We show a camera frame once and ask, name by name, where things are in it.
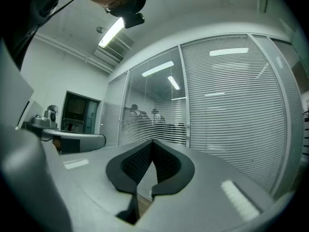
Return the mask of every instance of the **ceiling light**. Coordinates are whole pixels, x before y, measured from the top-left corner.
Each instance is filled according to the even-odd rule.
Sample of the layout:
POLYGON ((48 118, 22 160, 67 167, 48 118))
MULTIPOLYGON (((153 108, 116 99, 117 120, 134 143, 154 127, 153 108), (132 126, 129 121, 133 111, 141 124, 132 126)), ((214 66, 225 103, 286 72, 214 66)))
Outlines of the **ceiling light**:
POLYGON ((112 27, 106 32, 102 40, 99 42, 99 46, 106 47, 107 44, 112 40, 112 38, 124 27, 124 21, 119 18, 112 27))
POLYGON ((175 99, 171 99, 172 101, 175 101, 175 100, 181 100, 181 99, 185 99, 186 97, 180 97, 180 98, 175 98, 175 99))
POLYGON ((173 66, 173 65, 174 65, 174 62, 173 62, 173 61, 166 62, 166 63, 164 63, 164 64, 161 64, 161 65, 157 66, 157 67, 152 68, 151 70, 148 70, 148 71, 144 72, 144 73, 142 74, 142 76, 143 76, 143 77, 146 77, 146 76, 148 76, 148 75, 151 75, 151 74, 153 74, 153 73, 159 72, 159 71, 164 70, 164 69, 166 69, 166 68, 168 68, 168 67, 171 67, 171 66, 173 66))
POLYGON ((224 95, 225 93, 221 92, 221 93, 213 93, 213 94, 207 94, 205 96, 213 96, 213 95, 224 95))
POLYGON ((209 56, 219 56, 219 55, 228 55, 228 54, 240 54, 240 53, 247 53, 249 48, 229 48, 229 49, 221 49, 221 50, 215 50, 210 51, 209 56))
POLYGON ((176 90, 180 89, 172 76, 169 76, 168 79, 173 84, 173 86, 175 87, 176 90))

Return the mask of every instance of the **fluorescent light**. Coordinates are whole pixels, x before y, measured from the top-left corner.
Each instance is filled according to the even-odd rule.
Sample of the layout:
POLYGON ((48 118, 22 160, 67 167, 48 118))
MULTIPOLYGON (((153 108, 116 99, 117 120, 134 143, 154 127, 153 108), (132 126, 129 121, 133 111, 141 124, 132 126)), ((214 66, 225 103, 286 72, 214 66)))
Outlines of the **fluorescent light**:
POLYGON ((143 77, 146 77, 146 76, 148 76, 148 75, 151 75, 151 74, 153 74, 153 73, 159 72, 159 71, 164 70, 164 69, 166 69, 166 68, 168 68, 168 67, 171 67, 171 66, 173 66, 173 65, 174 65, 174 62, 173 62, 173 61, 166 62, 166 63, 164 63, 164 64, 161 64, 161 65, 157 66, 157 67, 152 68, 151 70, 148 70, 148 71, 144 72, 144 73, 142 74, 142 76, 143 76, 143 77))
POLYGON ((172 76, 169 76, 168 79, 173 84, 173 86, 175 87, 176 90, 180 89, 172 76))
POLYGON ((186 97, 175 98, 175 99, 171 99, 171 101, 181 100, 181 99, 185 99, 185 98, 186 98, 186 97))
POLYGON ((240 54, 240 53, 247 53, 249 48, 229 48, 229 49, 221 49, 221 50, 215 50, 210 51, 209 56, 219 56, 219 55, 228 55, 228 54, 240 54))
POLYGON ((225 93, 213 93, 213 94, 207 94, 207 95, 205 95, 205 96, 213 96, 213 95, 224 95, 225 93))
POLYGON ((102 40, 99 42, 99 46, 106 47, 107 44, 112 40, 112 38, 124 27, 124 21, 119 18, 112 27, 106 32, 102 40))

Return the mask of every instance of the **air vent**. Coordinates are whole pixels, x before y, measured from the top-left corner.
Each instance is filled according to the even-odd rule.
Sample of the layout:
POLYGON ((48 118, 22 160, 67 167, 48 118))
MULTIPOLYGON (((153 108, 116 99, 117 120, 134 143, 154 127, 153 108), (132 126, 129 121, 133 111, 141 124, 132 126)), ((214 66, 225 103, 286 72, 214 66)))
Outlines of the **air vent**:
POLYGON ((101 51, 105 51, 109 54, 111 54, 112 56, 114 56, 115 58, 117 58, 118 60, 122 61, 124 58, 123 56, 119 55, 118 53, 116 53, 114 50, 112 50, 110 47, 106 46, 104 48, 99 47, 101 51))

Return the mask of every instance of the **ceiling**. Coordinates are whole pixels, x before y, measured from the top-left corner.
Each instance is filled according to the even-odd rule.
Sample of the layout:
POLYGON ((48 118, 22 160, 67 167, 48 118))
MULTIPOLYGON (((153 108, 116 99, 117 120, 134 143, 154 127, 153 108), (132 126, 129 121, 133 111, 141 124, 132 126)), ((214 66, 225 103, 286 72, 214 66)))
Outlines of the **ceiling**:
MULTIPOLYGON (((57 9, 69 1, 60 0, 57 9)), ((130 29, 122 29, 117 36, 126 38, 126 42, 132 47, 144 34, 151 33, 153 28, 191 11, 220 8, 256 10, 256 7, 257 0, 147 0, 141 11, 145 23, 130 29)), ((106 14, 103 8, 90 0, 76 0, 55 15, 39 32, 93 54, 105 31, 116 20, 116 17, 106 14), (97 33, 97 27, 105 29, 103 34, 97 33)))

